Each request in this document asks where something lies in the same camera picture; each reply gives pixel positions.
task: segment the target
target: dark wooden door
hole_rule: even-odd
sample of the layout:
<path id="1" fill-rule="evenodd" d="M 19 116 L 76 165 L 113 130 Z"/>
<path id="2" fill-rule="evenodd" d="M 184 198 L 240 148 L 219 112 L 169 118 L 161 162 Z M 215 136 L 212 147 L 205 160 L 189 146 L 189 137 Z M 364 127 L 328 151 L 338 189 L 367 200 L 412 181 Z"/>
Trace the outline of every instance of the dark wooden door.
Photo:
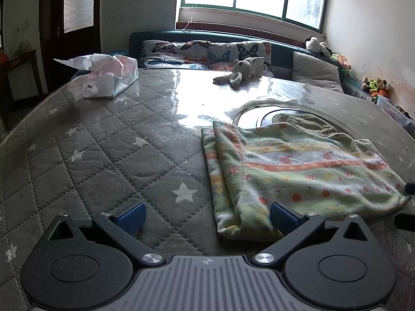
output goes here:
<path id="1" fill-rule="evenodd" d="M 39 32 L 48 91 L 67 83 L 74 68 L 53 59 L 101 52 L 100 0 L 39 0 Z"/>

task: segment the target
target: silver bolt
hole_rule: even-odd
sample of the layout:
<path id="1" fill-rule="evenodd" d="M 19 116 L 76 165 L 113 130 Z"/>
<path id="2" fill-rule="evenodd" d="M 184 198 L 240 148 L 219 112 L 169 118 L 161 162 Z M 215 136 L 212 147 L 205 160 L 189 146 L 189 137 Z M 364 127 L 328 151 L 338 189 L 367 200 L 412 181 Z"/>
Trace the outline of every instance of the silver bolt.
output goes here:
<path id="1" fill-rule="evenodd" d="M 163 260 L 163 257 L 160 254 L 145 254 L 143 256 L 143 262 L 149 264 L 160 263 Z"/>
<path id="2" fill-rule="evenodd" d="M 275 257 L 272 254 L 263 252 L 261 254 L 256 254 L 254 260 L 256 260 L 258 263 L 269 264 L 275 261 Z"/>

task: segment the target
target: quilted gray tablecloth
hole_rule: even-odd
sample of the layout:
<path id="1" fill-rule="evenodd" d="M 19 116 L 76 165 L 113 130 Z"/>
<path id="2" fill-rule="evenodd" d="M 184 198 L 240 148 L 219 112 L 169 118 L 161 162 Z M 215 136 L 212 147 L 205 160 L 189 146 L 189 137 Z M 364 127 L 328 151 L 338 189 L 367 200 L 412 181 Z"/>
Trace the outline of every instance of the quilted gray tablecloth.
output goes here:
<path id="1" fill-rule="evenodd" d="M 0 145 L 1 311 L 27 308 L 21 267 L 60 212 L 84 220 L 144 201 L 147 221 L 137 237 L 168 259 L 252 255 L 268 246 L 218 236 L 200 142 L 201 127 L 230 122 L 252 100 L 326 115 L 356 138 L 371 139 L 411 180 L 414 140 L 370 102 L 265 77 L 233 91 L 212 84 L 219 74 L 140 70 L 115 99 L 84 99 L 72 81 L 14 129 Z M 414 235 L 395 230 L 390 218 L 371 227 L 398 273 L 389 309 L 414 310 Z"/>

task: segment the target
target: white paper bag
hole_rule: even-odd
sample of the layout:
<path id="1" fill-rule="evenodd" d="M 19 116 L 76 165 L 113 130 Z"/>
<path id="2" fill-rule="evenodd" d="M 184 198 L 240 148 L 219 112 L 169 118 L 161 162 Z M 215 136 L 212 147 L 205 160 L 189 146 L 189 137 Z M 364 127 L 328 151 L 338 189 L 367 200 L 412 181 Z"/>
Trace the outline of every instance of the white paper bag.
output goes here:
<path id="1" fill-rule="evenodd" d="M 55 61 L 78 70 L 91 71 L 82 83 L 85 98 L 114 98 L 138 78 L 137 60 L 131 57 L 93 54 L 69 61 Z"/>

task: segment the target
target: clear plastic container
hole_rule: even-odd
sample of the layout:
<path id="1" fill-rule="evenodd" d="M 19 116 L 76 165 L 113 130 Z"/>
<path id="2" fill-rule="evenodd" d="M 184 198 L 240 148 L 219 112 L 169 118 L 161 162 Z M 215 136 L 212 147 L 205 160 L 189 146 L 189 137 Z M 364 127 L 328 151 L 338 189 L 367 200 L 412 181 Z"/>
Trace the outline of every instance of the clear plastic container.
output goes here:
<path id="1" fill-rule="evenodd" d="M 406 132 L 408 132 L 413 138 L 415 138 L 415 124 L 413 120 L 406 118 L 401 112 L 398 111 L 389 100 L 383 96 L 378 98 L 378 106 L 384 110 L 389 116 L 391 116 L 399 125 L 401 125 Z"/>

